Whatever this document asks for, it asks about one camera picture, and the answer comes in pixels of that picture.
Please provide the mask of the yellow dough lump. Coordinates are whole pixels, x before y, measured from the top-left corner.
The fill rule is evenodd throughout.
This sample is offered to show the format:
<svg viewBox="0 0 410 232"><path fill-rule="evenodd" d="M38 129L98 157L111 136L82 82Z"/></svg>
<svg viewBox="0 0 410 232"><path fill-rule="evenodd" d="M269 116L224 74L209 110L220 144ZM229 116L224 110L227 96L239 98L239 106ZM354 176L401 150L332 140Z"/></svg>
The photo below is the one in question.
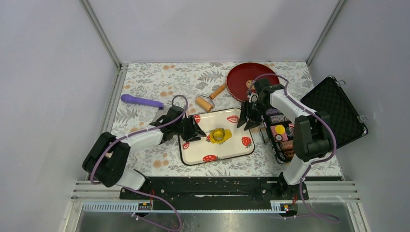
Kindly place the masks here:
<svg viewBox="0 0 410 232"><path fill-rule="evenodd" d="M222 140L222 141L220 141L220 142L216 142L216 141L214 141L213 140L213 138L211 137L211 133L210 133L210 136L209 136L209 141L211 142L211 143L213 143L213 144L222 144L222 143L224 143L224 142L226 142L227 140L229 140L231 137L232 137L232 133L231 133L231 131L230 130L228 130L228 129L224 129L225 130L225 138Z"/></svg>

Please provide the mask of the wooden dough roller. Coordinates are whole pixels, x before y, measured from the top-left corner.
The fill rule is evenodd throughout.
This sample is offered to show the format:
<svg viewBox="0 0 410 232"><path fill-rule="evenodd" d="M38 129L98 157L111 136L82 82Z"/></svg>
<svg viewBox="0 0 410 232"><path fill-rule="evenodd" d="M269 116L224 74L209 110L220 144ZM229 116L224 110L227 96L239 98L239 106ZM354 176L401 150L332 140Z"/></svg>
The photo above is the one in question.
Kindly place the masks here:
<svg viewBox="0 0 410 232"><path fill-rule="evenodd" d="M215 91L210 93L209 95L199 95L195 99L195 103L205 110L206 112L210 112L215 108L214 99L222 93L226 89L226 85L223 84L219 86Z"/></svg>

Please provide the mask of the strawberry print tray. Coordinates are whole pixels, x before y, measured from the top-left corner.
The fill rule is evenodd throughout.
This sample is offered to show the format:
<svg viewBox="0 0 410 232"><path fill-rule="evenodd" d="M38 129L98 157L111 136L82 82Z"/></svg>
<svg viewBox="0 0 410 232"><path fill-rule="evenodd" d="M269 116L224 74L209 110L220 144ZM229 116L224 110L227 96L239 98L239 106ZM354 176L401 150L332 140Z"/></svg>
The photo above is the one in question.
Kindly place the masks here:
<svg viewBox="0 0 410 232"><path fill-rule="evenodd" d="M200 116L200 127L206 133L199 141L186 143L178 138L179 154L181 161L188 166L207 162L232 159L251 154L255 149L255 143L249 130L245 126L237 128L240 109L231 108L209 113L196 114ZM222 144L213 144L209 141L212 130L216 128L228 129L232 137Z"/></svg>

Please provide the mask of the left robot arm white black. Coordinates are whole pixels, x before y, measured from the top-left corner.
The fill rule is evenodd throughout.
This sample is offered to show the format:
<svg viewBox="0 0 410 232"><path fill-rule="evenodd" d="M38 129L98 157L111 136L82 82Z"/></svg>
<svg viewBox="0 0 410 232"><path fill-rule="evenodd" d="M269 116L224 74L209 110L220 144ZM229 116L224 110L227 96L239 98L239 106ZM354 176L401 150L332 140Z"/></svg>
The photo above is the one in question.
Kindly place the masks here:
<svg viewBox="0 0 410 232"><path fill-rule="evenodd" d="M102 133L83 161L82 168L105 187L128 187L137 198L143 199L149 195L150 186L140 171L126 168L128 156L163 144L174 136L189 143L199 141L206 134L194 116L187 116L183 108L172 106L159 110L146 129L126 135L121 141L109 132Z"/></svg>

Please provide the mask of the metal ring cutter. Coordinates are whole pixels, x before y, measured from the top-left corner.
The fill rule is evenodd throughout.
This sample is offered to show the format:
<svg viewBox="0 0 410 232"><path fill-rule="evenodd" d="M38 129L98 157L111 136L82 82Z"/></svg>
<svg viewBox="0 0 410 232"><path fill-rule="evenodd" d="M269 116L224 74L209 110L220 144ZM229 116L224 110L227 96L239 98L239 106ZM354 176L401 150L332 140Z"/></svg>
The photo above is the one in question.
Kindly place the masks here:
<svg viewBox="0 0 410 232"><path fill-rule="evenodd" d="M211 137L214 141L220 142L225 138L225 130L223 128L216 128L212 131Z"/></svg>

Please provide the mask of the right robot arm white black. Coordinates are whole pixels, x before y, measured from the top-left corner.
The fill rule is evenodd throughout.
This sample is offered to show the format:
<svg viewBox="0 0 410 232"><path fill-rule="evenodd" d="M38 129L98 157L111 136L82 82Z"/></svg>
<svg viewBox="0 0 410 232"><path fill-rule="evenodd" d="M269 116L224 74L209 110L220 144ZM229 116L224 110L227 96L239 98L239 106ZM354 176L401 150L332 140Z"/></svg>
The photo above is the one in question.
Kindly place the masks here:
<svg viewBox="0 0 410 232"><path fill-rule="evenodd" d="M263 122L268 109L278 109L294 125L294 157L281 174L283 180L277 186L278 195L289 199L296 193L296 184L305 180L312 165L330 160L336 153L336 137L329 126L327 113L320 115L315 110L296 100L287 91L287 85L272 85L263 74L250 85L247 99L241 103L241 114L237 127L250 130Z"/></svg>

